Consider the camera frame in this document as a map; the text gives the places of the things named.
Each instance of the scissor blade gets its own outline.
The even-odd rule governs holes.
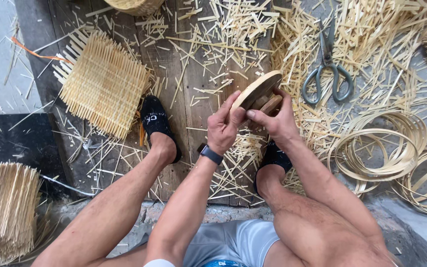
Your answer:
[[[324,34],[324,25],[322,24],[322,20],[319,20],[319,39],[321,40],[321,53],[322,53],[322,63],[325,65],[324,57],[329,53],[327,49],[327,40]]]
[[[334,41],[335,41],[335,18],[332,17],[331,23],[329,26],[329,34],[327,35],[327,43],[326,43],[331,53],[332,53],[332,49],[334,48]]]

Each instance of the scissor handle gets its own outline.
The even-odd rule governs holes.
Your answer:
[[[322,88],[321,88],[321,84],[320,84],[320,74],[321,74],[322,69],[323,69],[323,66],[320,65],[315,70],[313,70],[306,77],[304,84],[303,84],[303,88],[301,90],[301,94],[302,94],[304,101],[306,103],[308,103],[309,105],[312,105],[312,106],[314,106],[315,104],[317,104],[319,102],[319,100],[321,100]],[[309,82],[312,80],[313,77],[316,77],[316,86],[317,86],[317,99],[314,101],[310,100],[309,97],[307,97],[307,93],[306,93],[307,92],[307,85],[309,84]]]
[[[334,101],[336,103],[342,102],[342,101],[346,100],[353,93],[352,76],[350,76],[348,71],[346,71],[341,65],[335,65],[333,63],[333,64],[327,65],[327,67],[330,67],[332,69],[332,72],[334,73],[334,81],[332,83],[332,98],[334,99]],[[319,67],[317,67],[317,69],[315,69],[313,72],[311,72],[305,79],[305,82],[304,82],[303,87],[302,87],[301,94],[302,94],[304,101],[306,103],[308,103],[309,105],[314,106],[321,100],[321,95],[322,95],[321,73],[322,73],[322,70],[324,68],[325,67],[323,65],[320,65]],[[337,87],[339,85],[339,72],[345,76],[345,80],[348,83],[347,91],[341,97],[339,97],[339,92],[337,91]],[[307,85],[309,84],[309,82],[312,80],[313,77],[316,77],[316,88],[317,88],[317,99],[314,101],[310,100],[306,94]]]
[[[334,82],[332,83],[332,98],[336,103],[342,102],[346,100],[349,96],[353,94],[353,80],[352,76],[350,76],[349,72],[346,71],[341,65],[330,64],[332,71],[334,72]],[[345,80],[348,83],[348,88],[345,94],[339,97],[339,92],[337,91],[337,86],[339,83],[339,72],[345,76]]]

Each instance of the scissors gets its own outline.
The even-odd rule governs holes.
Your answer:
[[[336,103],[346,100],[347,97],[349,97],[353,93],[352,77],[341,65],[336,65],[332,61],[332,50],[334,48],[335,20],[332,19],[331,21],[327,39],[324,34],[324,25],[322,24],[322,20],[319,20],[319,28],[321,30],[321,32],[319,33],[319,38],[321,40],[322,64],[307,76],[301,92],[304,101],[309,105],[315,105],[321,99],[322,88],[321,88],[320,79],[321,79],[321,72],[325,67],[331,68],[332,71],[334,72],[334,82],[332,83],[332,97],[334,98],[334,101]],[[337,86],[339,83],[339,72],[345,76],[345,79],[349,85],[347,91],[341,97],[339,97],[339,92],[337,92]],[[307,91],[307,85],[309,84],[309,82],[312,80],[314,76],[316,76],[317,99],[312,101],[307,97],[306,91]]]

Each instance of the man's left hand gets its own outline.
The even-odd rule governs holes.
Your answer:
[[[240,95],[240,91],[231,94],[220,109],[207,120],[207,144],[219,155],[225,154],[235,142],[238,126],[245,118],[245,109],[238,107],[232,110],[228,123],[225,123],[232,104]]]

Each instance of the orange strip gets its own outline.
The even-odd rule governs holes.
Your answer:
[[[62,60],[62,61],[65,61],[65,62],[67,62],[67,63],[73,64],[72,62],[70,62],[69,60],[67,60],[67,59],[65,59],[65,58],[40,56],[40,55],[38,55],[38,54],[36,54],[36,53],[32,52],[31,50],[27,49],[27,48],[26,48],[24,45],[22,45],[21,43],[19,43],[19,41],[18,41],[14,36],[13,36],[13,37],[11,37],[11,40],[12,40],[13,42],[15,42],[17,45],[19,45],[22,49],[26,50],[27,52],[31,53],[31,55],[34,55],[34,56],[36,56],[36,57],[39,57],[39,58],[48,58],[48,59],[55,59],[55,60]]]
[[[139,124],[139,146],[143,146],[144,141],[144,128],[143,128],[143,122]]]

